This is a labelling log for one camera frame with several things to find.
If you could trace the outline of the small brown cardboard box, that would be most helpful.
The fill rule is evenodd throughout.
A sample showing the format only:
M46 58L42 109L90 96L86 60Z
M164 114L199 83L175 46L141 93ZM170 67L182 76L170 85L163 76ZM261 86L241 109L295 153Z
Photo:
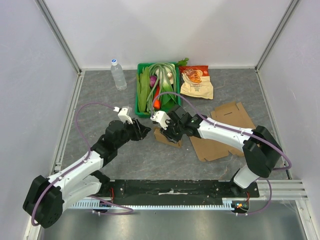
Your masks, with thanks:
M168 141L167 138L160 132L160 129L158 127L154 128L154 137L155 140L158 141L159 143L168 145L168 146L172 146L175 148L181 148L182 147L182 141L180 140L178 143L174 143L171 141Z

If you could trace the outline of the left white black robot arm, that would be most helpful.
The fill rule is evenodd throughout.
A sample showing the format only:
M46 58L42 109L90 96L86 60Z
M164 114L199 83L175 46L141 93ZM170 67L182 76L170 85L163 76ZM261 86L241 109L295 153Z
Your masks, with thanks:
M49 228L74 203L94 194L106 196L110 178L100 169L118 155L124 144L143 140L150 131L150 127L135 118L132 123L113 120L82 158L54 175L37 176L22 205L31 217L32 226Z

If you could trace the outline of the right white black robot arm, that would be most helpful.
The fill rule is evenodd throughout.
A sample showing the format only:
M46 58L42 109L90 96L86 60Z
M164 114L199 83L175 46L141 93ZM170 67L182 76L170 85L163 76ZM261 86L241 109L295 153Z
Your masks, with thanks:
M152 121L168 141L177 143L183 135L213 140L231 146L244 154L246 164L232 177L229 191L242 196L251 183L268 178L282 155L282 149L263 126L241 128L213 120L202 114L191 116L180 105L169 112L157 111Z

